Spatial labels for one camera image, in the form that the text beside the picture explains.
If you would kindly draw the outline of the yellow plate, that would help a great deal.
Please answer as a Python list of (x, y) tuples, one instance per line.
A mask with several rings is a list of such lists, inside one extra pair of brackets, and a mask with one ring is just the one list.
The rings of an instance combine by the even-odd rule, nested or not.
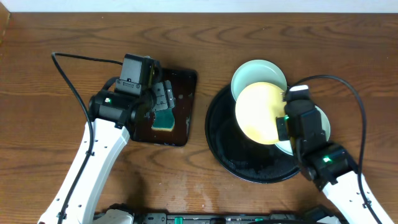
[(279, 142), (276, 119), (285, 116), (284, 90), (257, 82), (248, 85), (238, 96), (235, 115), (241, 131), (259, 144)]

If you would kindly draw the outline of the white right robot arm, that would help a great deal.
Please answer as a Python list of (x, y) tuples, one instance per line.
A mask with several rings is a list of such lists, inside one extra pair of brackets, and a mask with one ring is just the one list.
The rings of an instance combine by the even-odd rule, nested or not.
[(306, 93), (286, 93), (284, 117), (277, 118), (279, 138), (290, 140), (302, 174), (331, 201), (348, 223), (392, 223), (373, 195), (359, 165), (330, 140), (325, 113)]

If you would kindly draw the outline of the green yellow sponge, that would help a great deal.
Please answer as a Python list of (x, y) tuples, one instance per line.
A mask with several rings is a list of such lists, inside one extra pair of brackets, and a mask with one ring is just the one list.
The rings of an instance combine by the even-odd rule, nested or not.
[(155, 131), (172, 131), (175, 126), (175, 117), (172, 109), (156, 111), (151, 129)]

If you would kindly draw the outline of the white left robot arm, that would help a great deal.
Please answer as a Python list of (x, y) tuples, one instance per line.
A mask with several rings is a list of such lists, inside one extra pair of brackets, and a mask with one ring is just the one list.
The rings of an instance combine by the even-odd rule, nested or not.
[(108, 88), (109, 85), (105, 85), (90, 100), (80, 148), (57, 196), (39, 223), (133, 223), (132, 214), (115, 208), (94, 218), (95, 208), (114, 162), (131, 137), (136, 109), (144, 103), (149, 104), (151, 111), (173, 108), (172, 84), (168, 80), (158, 82), (146, 96), (112, 92)]

